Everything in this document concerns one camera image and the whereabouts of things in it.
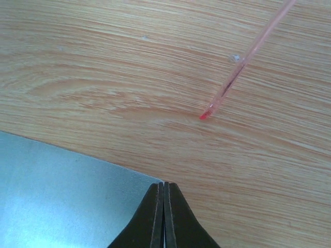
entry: table surface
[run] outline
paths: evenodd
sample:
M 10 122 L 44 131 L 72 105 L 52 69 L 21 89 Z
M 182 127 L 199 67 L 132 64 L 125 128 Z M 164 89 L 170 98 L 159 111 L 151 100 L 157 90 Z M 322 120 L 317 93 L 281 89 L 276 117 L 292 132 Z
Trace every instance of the table surface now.
M 0 1 L 0 129 L 178 183 L 222 247 L 331 243 L 331 2 Z

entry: small debris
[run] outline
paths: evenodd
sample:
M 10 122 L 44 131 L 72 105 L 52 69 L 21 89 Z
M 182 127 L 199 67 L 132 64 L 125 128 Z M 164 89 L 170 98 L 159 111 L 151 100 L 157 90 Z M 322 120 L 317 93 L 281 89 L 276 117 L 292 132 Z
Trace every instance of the small debris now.
M 237 63 L 240 60 L 240 56 L 237 54 L 232 54 L 229 56 L 228 60 L 230 63 Z

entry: metal sheet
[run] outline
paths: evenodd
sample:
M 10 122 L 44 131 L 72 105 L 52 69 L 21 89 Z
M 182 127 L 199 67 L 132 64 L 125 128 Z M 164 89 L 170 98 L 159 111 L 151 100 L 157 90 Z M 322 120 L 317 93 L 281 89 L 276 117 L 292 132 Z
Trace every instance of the metal sheet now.
M 0 247 L 107 247 L 159 179 L 0 132 Z

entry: wood grain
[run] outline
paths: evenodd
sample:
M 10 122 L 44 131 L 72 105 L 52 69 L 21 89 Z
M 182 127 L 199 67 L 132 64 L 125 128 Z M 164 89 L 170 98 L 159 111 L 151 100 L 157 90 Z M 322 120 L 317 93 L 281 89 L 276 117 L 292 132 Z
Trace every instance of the wood grain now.
M 178 183 L 221 247 L 330 247 L 331 2 L 1 0 L 0 129 Z

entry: transparent pink straw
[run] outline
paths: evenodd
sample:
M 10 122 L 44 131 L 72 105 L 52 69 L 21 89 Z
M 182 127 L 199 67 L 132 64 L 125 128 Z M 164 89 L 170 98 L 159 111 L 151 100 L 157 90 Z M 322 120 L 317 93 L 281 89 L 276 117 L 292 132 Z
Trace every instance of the transparent pink straw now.
M 212 115 L 216 109 L 221 105 L 222 101 L 226 97 L 229 92 L 229 89 L 232 87 L 234 82 L 240 76 L 242 71 L 248 62 L 253 58 L 254 54 L 260 49 L 265 40 L 268 38 L 270 33 L 277 26 L 279 21 L 287 14 L 287 12 L 291 9 L 291 7 L 295 4 L 296 0 L 287 0 L 284 1 L 282 6 L 277 10 L 274 16 L 268 21 L 268 23 L 264 26 L 261 32 L 257 35 L 254 42 L 246 51 L 245 55 L 236 63 L 233 68 L 230 76 L 226 80 L 226 82 L 222 85 L 221 89 L 216 93 L 204 113 L 200 116 L 200 119 L 206 119 L 210 115 Z

